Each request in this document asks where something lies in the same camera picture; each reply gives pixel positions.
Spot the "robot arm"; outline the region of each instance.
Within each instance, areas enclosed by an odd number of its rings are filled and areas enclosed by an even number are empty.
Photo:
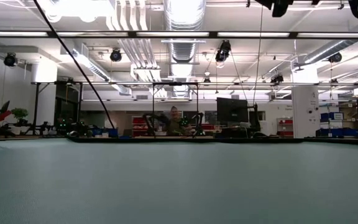
[[[143,119],[146,122],[147,125],[147,132],[150,135],[155,135],[155,131],[154,131],[154,122],[153,120],[157,120],[162,122],[165,125],[169,125],[169,119],[164,115],[164,114],[160,114],[160,115],[156,115],[156,114],[152,114],[152,113],[146,113],[143,114]]]

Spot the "white pillar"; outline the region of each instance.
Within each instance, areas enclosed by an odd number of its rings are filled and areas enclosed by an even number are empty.
[[[57,64],[55,62],[43,59],[41,62],[32,65],[32,82],[55,82],[56,80]],[[38,96],[37,125],[42,124],[44,121],[53,124],[55,119],[56,85],[49,84],[45,86],[40,85],[40,90],[42,91]]]
[[[292,72],[295,83],[318,83],[317,69],[313,65]],[[294,138],[316,137],[320,128],[320,112],[317,86],[294,86],[292,88]]]

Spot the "ceiling light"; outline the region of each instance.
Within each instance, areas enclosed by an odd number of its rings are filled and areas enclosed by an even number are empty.
[[[207,37],[209,32],[138,32],[138,37]]]
[[[6,37],[48,37],[48,33],[46,32],[33,32],[33,31],[25,31],[25,32],[10,32],[10,31],[0,31],[0,36]]]
[[[57,32],[60,37],[127,37],[127,32]]]
[[[358,33],[299,33],[301,38],[358,38]]]
[[[205,40],[161,40],[163,44],[205,44]]]
[[[218,37],[288,37],[289,32],[218,32]]]

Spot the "box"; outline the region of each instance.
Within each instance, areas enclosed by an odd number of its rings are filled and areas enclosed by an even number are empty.
[[[330,112],[330,113],[322,113],[320,114],[320,119],[322,121],[327,120],[343,120],[343,113],[342,112]]]

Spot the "person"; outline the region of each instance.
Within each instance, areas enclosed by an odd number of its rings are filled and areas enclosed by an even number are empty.
[[[176,106],[171,108],[171,119],[167,124],[167,136],[177,136],[177,135],[190,135],[191,126],[187,124],[185,127],[180,125],[181,116]]]

